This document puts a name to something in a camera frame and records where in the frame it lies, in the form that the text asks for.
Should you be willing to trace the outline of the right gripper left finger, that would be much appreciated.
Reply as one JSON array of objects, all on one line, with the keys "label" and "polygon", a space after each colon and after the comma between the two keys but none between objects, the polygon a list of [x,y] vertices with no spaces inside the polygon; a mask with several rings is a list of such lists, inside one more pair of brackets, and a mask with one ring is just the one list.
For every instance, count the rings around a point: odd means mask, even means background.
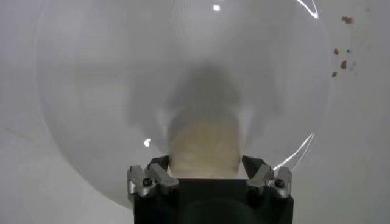
[{"label": "right gripper left finger", "polygon": [[179,186],[179,180],[168,174],[169,156],[151,159],[143,169],[141,166],[130,166],[127,171],[127,195],[131,200],[135,196],[140,198],[153,197],[160,189],[169,194]]}]

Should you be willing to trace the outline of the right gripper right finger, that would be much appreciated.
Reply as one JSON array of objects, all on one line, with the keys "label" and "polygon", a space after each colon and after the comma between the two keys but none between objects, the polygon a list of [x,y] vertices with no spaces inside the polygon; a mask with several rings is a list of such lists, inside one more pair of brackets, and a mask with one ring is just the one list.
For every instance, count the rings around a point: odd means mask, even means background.
[{"label": "right gripper right finger", "polygon": [[243,155],[242,164],[248,176],[247,185],[259,195],[270,191],[276,198],[288,198],[292,191],[292,172],[281,166],[276,171],[261,158]]}]

